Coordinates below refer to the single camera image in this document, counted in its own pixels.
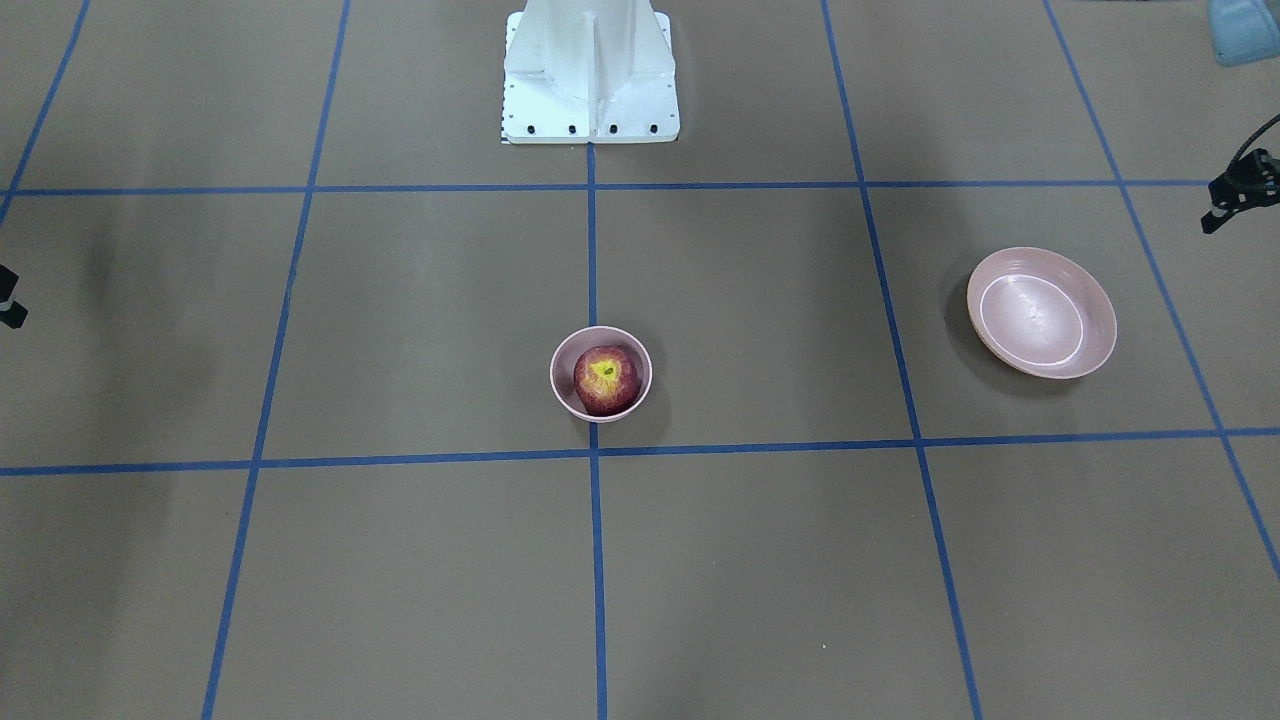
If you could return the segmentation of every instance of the blue object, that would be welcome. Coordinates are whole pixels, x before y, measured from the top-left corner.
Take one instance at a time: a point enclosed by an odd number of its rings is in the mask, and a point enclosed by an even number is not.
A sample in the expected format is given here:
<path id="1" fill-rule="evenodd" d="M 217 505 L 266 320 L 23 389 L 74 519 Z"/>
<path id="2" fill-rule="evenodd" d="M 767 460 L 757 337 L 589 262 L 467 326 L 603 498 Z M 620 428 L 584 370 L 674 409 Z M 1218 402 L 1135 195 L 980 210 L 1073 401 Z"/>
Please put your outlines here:
<path id="1" fill-rule="evenodd" d="M 1243 65 L 1280 55 L 1280 0 L 1210 0 L 1213 55 L 1222 65 Z"/>

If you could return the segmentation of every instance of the cable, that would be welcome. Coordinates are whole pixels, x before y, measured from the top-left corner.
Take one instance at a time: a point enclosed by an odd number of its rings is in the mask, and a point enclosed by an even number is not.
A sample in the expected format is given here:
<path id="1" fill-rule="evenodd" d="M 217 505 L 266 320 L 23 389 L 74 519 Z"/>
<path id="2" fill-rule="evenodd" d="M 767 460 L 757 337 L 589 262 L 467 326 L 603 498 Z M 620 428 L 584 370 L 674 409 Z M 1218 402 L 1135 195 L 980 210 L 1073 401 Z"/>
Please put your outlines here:
<path id="1" fill-rule="evenodd" d="M 1249 136 L 1249 140 L 1245 140 L 1244 145 L 1242 145 L 1240 149 L 1235 151 L 1235 155 L 1231 156 L 1231 161 L 1228 164 L 1226 173 L 1222 174 L 1222 178 L 1226 181 L 1226 184 L 1231 186 L 1235 190 L 1252 191 L 1252 192 L 1271 192 L 1276 190 L 1276 184 L 1274 182 L 1267 184 L 1244 184 L 1231 177 L 1231 168 L 1244 158 L 1244 154 L 1248 152 L 1249 146 L 1257 142 L 1257 140 L 1262 137 L 1265 132 L 1271 129 L 1276 123 L 1280 123 L 1280 115 L 1276 115 L 1270 120 L 1267 120 L 1266 123 L 1263 123 L 1262 127 L 1254 131 L 1254 133 Z"/>

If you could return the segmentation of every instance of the bowl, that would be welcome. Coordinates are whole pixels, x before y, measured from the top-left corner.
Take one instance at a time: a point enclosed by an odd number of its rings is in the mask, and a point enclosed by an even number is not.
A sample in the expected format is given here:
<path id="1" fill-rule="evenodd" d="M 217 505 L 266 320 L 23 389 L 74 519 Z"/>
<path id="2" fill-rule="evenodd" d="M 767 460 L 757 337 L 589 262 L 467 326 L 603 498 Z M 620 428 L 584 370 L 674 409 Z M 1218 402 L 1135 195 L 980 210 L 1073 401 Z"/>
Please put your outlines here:
<path id="1" fill-rule="evenodd" d="M 640 395 L 636 396 L 636 401 L 628 405 L 626 410 L 613 415 L 589 414 L 582 407 L 582 401 L 579 400 L 577 392 L 573 391 L 573 365 L 577 364 L 577 359 L 584 352 L 599 345 L 622 346 L 627 351 L 627 355 L 631 356 L 631 361 L 636 366 L 636 373 L 640 375 Z M 653 384 L 653 360 L 649 359 L 649 351 L 645 350 L 644 343 L 636 340 L 634 334 L 609 325 L 591 325 L 566 337 L 559 343 L 559 347 L 552 354 L 550 379 L 552 392 L 556 393 L 556 398 L 575 418 L 586 420 L 588 423 L 613 423 L 630 415 L 632 410 L 644 402 L 645 396 L 649 395 L 649 387 Z"/>
<path id="2" fill-rule="evenodd" d="M 1116 314 L 1084 268 L 1039 247 L 1007 247 L 969 275 L 969 319 L 1009 365 L 1041 378 L 1087 375 L 1111 357 Z"/>

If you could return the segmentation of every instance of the small pink bowl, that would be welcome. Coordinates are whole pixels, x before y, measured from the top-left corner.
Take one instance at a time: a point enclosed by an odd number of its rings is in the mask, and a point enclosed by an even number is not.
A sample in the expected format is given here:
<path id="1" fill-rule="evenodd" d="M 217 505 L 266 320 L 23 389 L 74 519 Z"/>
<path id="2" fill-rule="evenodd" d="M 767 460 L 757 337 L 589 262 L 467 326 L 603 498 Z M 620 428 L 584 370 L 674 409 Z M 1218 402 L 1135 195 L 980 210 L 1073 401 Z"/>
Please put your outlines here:
<path id="1" fill-rule="evenodd" d="M 588 414 L 586 409 L 582 407 L 582 401 L 579 400 L 577 393 L 573 391 L 573 365 L 577 364 L 577 359 L 584 352 L 598 345 L 620 345 L 625 347 L 627 354 L 631 355 L 631 361 L 636 365 L 636 372 L 640 373 L 640 395 L 636 396 L 636 401 L 622 413 L 614 415 Z M 550 378 L 552 392 L 556 393 L 556 398 L 573 416 L 588 423 L 612 423 L 630 415 L 632 410 L 644 402 L 645 396 L 649 395 L 649 387 L 653 384 L 653 360 L 649 359 L 649 351 L 644 348 L 644 343 L 631 333 L 608 325 L 591 325 L 568 336 L 556 348 L 556 352 L 552 354 Z"/>
<path id="2" fill-rule="evenodd" d="M 1006 247 L 969 275 L 969 319 L 982 342 L 1041 378 L 1088 375 L 1116 347 L 1116 313 L 1084 268 L 1039 247 Z"/>

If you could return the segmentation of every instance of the metal mount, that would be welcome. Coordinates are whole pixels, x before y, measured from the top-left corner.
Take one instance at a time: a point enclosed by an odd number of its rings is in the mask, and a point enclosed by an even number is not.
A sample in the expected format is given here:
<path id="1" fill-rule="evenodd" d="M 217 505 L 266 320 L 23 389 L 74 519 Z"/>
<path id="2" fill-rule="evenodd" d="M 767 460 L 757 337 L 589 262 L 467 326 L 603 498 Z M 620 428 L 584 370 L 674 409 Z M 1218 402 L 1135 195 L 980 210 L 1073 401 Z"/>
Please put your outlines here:
<path id="1" fill-rule="evenodd" d="M 1201 229 L 1212 234 L 1240 213 L 1253 208 L 1280 205 L 1280 161 L 1258 149 L 1231 163 L 1226 172 L 1208 183 L 1213 209 L 1201 218 Z"/>
<path id="2" fill-rule="evenodd" d="M 13 329 L 27 322 L 27 309 L 13 299 L 13 288 L 18 284 L 18 273 L 0 265 L 0 323 Z"/>
<path id="3" fill-rule="evenodd" d="M 529 0 L 507 19 L 502 140 L 669 142 L 671 19 L 649 0 Z"/>

